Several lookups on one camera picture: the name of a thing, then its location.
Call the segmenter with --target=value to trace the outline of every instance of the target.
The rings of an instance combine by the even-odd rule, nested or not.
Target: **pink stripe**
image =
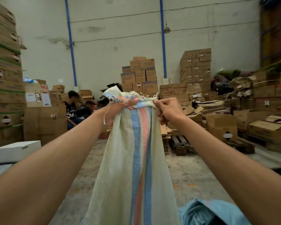
[[[149,120],[146,112],[146,108],[139,109],[141,114],[141,123],[143,129],[143,164],[146,161],[146,151],[149,140]],[[142,205],[142,188],[143,188],[143,170],[141,172],[141,177],[138,185],[138,190],[136,194],[135,210],[134,210],[134,225],[141,225],[141,205]]]

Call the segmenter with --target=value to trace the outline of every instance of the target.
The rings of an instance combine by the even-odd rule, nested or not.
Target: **white wall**
[[[167,74],[179,81],[185,50],[212,48],[212,74],[221,68],[259,66],[258,0],[166,0]],[[163,72],[159,0],[69,0],[78,85],[96,98],[120,82],[132,56],[155,58],[158,83]]]
[[[17,33],[27,50],[22,50],[23,74],[44,79],[49,88],[63,79],[66,89],[74,86],[64,0],[0,0],[15,14]]]

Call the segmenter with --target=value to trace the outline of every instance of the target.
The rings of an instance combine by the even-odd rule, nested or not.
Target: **blue pipe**
[[[164,33],[164,23],[163,23],[163,3],[162,0],[160,2],[160,18],[161,18],[161,39],[162,39],[162,55],[163,55],[163,73],[164,78],[167,78],[167,63],[165,59],[165,33]]]
[[[73,41],[72,41],[72,33],[71,33],[71,22],[70,22],[68,0],[65,0],[65,2],[66,2],[67,22],[68,22],[68,30],[69,30],[69,40],[70,40],[71,58],[72,58],[72,66],[73,66],[73,74],[74,74],[74,85],[76,87],[77,86],[76,68],[75,68],[75,60],[74,60],[74,51],[73,51]]]

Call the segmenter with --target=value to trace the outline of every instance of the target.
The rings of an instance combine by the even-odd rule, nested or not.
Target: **person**
[[[133,106],[138,99],[129,100]],[[218,140],[183,114],[176,98],[155,100],[160,123],[189,140],[252,225],[281,225],[281,176]],[[102,128],[126,105],[113,102],[0,176],[0,225],[48,224]]]
[[[95,112],[94,109],[95,103],[92,101],[86,101],[85,105],[82,105],[77,111],[76,115],[79,118],[88,118],[92,113]]]
[[[81,123],[84,119],[76,116],[75,103],[79,101],[79,94],[76,91],[69,91],[68,96],[69,98],[64,102],[64,104],[67,109],[67,128],[70,130]]]

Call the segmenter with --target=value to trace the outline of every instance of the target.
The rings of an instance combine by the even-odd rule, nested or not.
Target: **striped sack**
[[[83,225],[180,225],[154,98],[117,87],[104,96],[139,97],[113,121]]]

